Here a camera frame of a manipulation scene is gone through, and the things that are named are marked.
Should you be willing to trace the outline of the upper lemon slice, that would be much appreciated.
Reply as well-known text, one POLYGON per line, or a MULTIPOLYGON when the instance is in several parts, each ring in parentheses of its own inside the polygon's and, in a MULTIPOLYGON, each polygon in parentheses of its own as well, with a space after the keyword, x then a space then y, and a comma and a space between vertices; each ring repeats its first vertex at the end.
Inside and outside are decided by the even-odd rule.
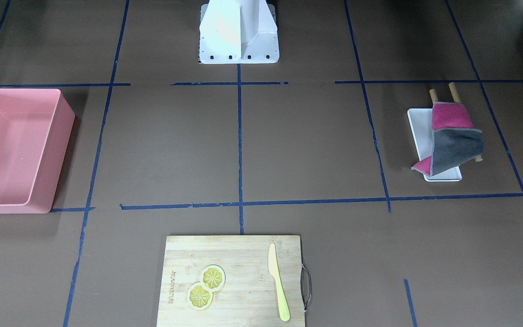
POLYGON ((218 265, 208 265, 201 272, 202 286, 210 292, 218 292, 226 283, 226 273, 218 265))

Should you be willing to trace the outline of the lower lemon slice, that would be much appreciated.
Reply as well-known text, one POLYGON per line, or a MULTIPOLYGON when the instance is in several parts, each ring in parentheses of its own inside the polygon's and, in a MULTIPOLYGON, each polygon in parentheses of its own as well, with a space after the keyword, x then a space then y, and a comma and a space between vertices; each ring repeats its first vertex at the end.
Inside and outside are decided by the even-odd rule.
POLYGON ((214 292, 206 288, 202 282, 197 282, 187 290, 186 299, 191 309, 203 311, 210 307, 214 292))

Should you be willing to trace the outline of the bamboo cutting board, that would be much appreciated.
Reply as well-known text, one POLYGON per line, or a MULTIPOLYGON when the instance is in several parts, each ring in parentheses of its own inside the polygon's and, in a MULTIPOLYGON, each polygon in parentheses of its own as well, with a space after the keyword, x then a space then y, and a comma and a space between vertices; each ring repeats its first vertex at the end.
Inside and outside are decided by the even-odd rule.
POLYGON ((158 327, 304 327, 301 238, 296 235, 168 236, 158 303, 158 327), (291 318, 280 320, 268 246, 276 245, 291 318), (208 265, 224 269, 226 281, 209 308, 195 311, 186 294, 208 265))

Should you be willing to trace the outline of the yellow plastic knife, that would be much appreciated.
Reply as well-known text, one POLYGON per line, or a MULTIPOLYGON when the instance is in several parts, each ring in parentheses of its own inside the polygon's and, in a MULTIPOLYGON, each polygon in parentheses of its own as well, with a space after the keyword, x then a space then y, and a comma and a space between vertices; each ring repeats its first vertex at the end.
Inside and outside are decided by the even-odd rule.
POLYGON ((283 322, 288 322, 291 318, 291 313, 289 311, 288 300, 286 299, 284 287, 281 281, 276 245, 274 243, 270 243, 268 246, 267 260, 268 271, 274 279, 274 284, 276 288, 276 298, 280 320, 282 320, 283 322))

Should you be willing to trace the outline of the lemon slice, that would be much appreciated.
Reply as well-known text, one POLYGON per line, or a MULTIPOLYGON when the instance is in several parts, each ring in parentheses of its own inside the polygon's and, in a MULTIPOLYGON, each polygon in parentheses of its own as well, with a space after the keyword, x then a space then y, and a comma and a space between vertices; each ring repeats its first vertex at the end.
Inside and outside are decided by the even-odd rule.
POLYGON ((208 265, 201 272, 202 286, 210 292, 218 292, 226 283, 226 273, 218 265, 208 265))
POLYGON ((203 311, 210 307, 214 292, 206 288, 202 282, 197 282, 187 290, 186 299, 191 309, 203 311))

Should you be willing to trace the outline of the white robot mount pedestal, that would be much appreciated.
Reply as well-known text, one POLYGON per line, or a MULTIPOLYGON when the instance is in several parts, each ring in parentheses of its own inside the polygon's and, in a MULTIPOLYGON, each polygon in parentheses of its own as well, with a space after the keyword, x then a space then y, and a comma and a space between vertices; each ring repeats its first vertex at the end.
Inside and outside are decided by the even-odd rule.
POLYGON ((201 6, 201 64, 274 64, 280 50, 276 9, 266 0, 210 0, 201 6))

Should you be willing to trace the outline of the pink plastic bin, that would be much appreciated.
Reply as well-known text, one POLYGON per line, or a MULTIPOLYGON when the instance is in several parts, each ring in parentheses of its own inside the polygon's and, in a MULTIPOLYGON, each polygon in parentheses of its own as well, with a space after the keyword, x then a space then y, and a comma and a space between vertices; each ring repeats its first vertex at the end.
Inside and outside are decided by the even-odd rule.
POLYGON ((49 213, 74 120, 59 89, 0 88, 0 214, 49 213))

